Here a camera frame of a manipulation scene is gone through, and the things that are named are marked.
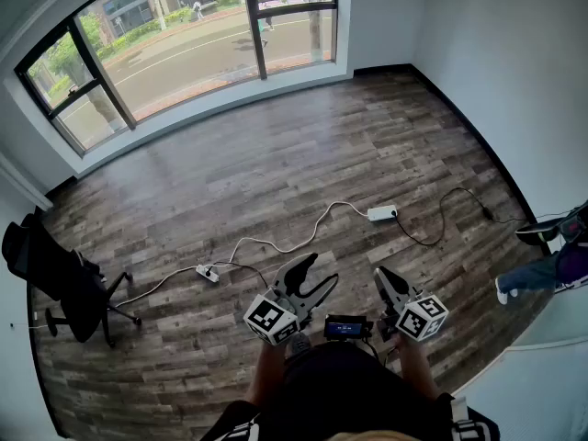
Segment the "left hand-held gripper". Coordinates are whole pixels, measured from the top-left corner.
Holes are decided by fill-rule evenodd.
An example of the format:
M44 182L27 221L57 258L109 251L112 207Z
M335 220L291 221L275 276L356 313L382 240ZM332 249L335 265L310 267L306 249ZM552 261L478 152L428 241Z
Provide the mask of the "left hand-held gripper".
M277 271L274 287L254 298L243 320L266 343L280 345L300 332L311 310L318 307L338 284L339 274L334 273L310 291L300 292L317 258L317 253L293 258Z

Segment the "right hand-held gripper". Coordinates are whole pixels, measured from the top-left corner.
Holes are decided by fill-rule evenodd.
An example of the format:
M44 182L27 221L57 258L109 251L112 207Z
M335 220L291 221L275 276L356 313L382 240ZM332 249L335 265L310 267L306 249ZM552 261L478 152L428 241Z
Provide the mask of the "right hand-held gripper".
M448 308L436 295L421 294L406 277L385 266L377 267L373 277L386 306L386 313L377 320L377 328L384 342L389 341L395 333L422 342L439 331L448 316ZM408 300L400 311L396 311L396 299Z

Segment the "person's right forearm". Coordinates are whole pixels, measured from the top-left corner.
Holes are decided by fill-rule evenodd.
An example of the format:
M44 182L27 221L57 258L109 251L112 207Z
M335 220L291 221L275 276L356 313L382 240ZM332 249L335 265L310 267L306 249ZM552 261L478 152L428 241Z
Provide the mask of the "person's right forearm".
M434 381L422 345L405 334L396 334L395 344L404 380L425 397L436 400L441 391Z

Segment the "person's left forearm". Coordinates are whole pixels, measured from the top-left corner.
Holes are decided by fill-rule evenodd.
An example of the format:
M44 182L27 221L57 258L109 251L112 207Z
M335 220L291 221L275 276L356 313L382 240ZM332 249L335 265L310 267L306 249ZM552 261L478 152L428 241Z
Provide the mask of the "person's left forearm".
M284 380L286 352L286 343L262 343L254 377L244 396L247 402L256 407L263 407L275 398Z

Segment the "small black display device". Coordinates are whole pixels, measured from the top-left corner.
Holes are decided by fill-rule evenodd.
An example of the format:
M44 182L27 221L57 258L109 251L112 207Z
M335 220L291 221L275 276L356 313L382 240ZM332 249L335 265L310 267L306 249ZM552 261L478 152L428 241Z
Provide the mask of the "small black display device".
M373 322L365 316L327 315L323 336L328 341L363 340L371 336Z

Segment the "grey sneaker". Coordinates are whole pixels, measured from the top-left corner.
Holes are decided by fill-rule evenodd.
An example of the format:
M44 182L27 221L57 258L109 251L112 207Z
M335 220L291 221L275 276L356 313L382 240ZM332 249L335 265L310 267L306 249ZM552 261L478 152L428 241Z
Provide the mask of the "grey sneaker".
M300 356L306 351L311 349L311 341L303 332L299 332L294 334L289 340L287 344L287 358L292 358L295 356Z

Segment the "person's dark clothing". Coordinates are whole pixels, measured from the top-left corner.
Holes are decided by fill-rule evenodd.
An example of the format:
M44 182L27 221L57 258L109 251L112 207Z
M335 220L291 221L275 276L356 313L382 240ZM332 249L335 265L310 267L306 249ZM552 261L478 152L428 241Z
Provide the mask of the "person's dark clothing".
M498 425L441 391L425 397L350 343L311 345L285 359L263 407L231 402L201 441L500 441Z

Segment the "black office chair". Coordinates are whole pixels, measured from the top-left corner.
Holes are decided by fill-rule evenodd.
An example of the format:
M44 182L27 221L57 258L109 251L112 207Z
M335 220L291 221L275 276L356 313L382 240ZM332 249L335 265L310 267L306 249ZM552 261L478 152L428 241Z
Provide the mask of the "black office chair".
M102 327L107 344L113 347L115 342L110 337L108 325L110 311L137 326L142 325L141 318L121 311L111 303L120 283L133 281L132 274L123 271L106 285L100 266L74 249L68 251L59 245L37 216L28 214L21 223L12 221L7 225L1 253L13 275L60 304L63 312L60 318L53 316L50 310L45 311L52 336L58 334L60 325L67 325L74 338L84 343L98 327Z

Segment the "black window frame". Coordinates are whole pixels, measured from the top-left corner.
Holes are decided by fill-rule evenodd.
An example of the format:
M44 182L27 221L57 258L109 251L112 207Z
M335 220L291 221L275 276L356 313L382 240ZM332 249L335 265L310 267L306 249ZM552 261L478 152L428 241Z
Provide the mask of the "black window frame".
M305 19L313 10L325 11L325 60L318 62L310 58ZM99 16L106 44L100 59L136 129L158 113L229 86L334 62L337 10L338 0L265 11L258 0L89 0L66 18L82 12ZM263 20L260 31L266 16L278 16L273 31ZM121 133L85 153L64 140L84 156Z

